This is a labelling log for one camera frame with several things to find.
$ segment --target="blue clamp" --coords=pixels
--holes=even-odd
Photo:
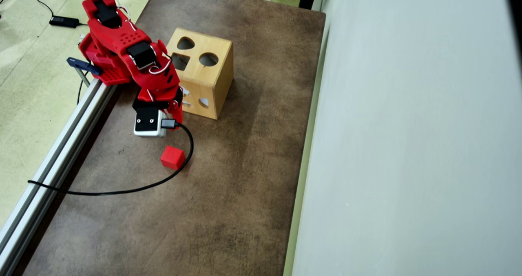
[[[81,70],[86,70],[86,71],[89,71],[90,73],[94,74],[94,75],[100,75],[102,70],[101,68],[98,68],[92,64],[88,64],[87,62],[85,61],[81,61],[81,60],[78,60],[74,57],[68,57],[67,58],[67,63],[69,63],[69,65],[73,68],[78,68],[78,69],[81,69]]]

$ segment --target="square hole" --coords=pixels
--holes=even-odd
[[[190,57],[172,53],[172,64],[174,64],[174,68],[177,70],[184,71],[187,67],[188,61],[190,61]]]

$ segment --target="floor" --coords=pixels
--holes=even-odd
[[[41,1],[56,15],[86,23],[83,0]],[[148,0],[118,1],[136,20]],[[299,0],[271,1],[299,4]],[[35,0],[5,0],[0,15],[2,226],[76,106],[80,78],[65,60],[82,58],[77,44],[89,29],[50,26],[50,11]]]

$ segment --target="cable connector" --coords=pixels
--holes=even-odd
[[[179,126],[179,123],[175,119],[162,119],[161,127],[167,129],[176,129]]]

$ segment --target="white wall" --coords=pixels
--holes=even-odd
[[[521,275],[506,0],[327,0],[293,275]]]

